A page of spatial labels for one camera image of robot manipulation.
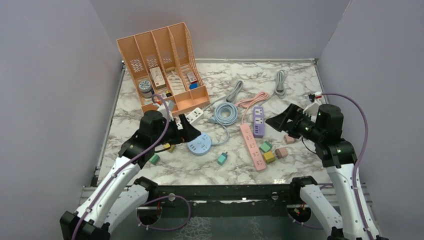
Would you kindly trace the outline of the green usb charger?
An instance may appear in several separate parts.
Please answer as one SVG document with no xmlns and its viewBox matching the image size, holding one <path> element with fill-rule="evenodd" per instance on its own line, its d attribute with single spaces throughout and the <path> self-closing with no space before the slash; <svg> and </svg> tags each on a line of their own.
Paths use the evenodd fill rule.
<svg viewBox="0 0 424 240">
<path fill-rule="evenodd" d="M 267 153 L 270 152 L 272 150 L 273 146 L 271 143 L 269 143 L 268 141 L 264 141 L 260 146 L 259 149 L 263 152 L 263 153 Z"/>
</svg>

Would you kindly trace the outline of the yellow usb charger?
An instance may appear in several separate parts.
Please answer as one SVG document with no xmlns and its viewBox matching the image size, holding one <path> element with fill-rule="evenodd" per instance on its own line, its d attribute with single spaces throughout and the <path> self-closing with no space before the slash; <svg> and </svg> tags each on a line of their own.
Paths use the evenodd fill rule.
<svg viewBox="0 0 424 240">
<path fill-rule="evenodd" d="M 262 156 L 266 164 L 271 164 L 276 160 L 276 157 L 271 151 L 265 152 Z"/>
</svg>

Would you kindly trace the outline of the teal usb charger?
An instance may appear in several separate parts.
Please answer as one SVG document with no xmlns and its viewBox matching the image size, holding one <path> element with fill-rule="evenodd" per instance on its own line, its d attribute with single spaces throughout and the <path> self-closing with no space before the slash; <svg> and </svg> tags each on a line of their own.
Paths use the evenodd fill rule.
<svg viewBox="0 0 424 240">
<path fill-rule="evenodd" d="M 222 166 L 228 159 L 227 152 L 222 152 L 221 155 L 217 159 L 217 163 Z"/>
</svg>

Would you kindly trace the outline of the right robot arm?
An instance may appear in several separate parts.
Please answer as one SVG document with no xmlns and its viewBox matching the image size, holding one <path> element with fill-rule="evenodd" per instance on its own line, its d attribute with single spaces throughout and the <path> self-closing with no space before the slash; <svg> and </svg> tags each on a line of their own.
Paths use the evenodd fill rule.
<svg viewBox="0 0 424 240">
<path fill-rule="evenodd" d="M 292 103 L 265 122 L 278 132 L 314 143 L 315 152 L 335 190 L 339 211 L 324 197 L 311 176 L 293 178 L 288 196 L 296 204 L 306 203 L 326 232 L 327 239 L 382 240 L 360 184 L 355 149 L 341 137 L 343 121 L 344 115 L 336 105 L 320 105 L 316 120 L 312 121 L 301 107 Z"/>
</svg>

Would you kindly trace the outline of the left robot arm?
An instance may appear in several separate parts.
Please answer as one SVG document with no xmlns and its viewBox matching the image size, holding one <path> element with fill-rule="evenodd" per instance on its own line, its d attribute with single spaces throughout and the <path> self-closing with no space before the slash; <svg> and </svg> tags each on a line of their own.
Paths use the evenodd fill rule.
<svg viewBox="0 0 424 240">
<path fill-rule="evenodd" d="M 201 135 L 184 114 L 179 115 L 182 128 L 174 118 L 157 110 L 148 110 L 139 128 L 120 149 L 118 158 L 105 179 L 74 212 L 66 211 L 60 218 L 65 240 L 108 240 L 115 228 L 141 205 L 157 200 L 157 184 L 138 178 L 126 191 L 124 188 L 153 157 L 157 145 L 188 143 Z"/>
</svg>

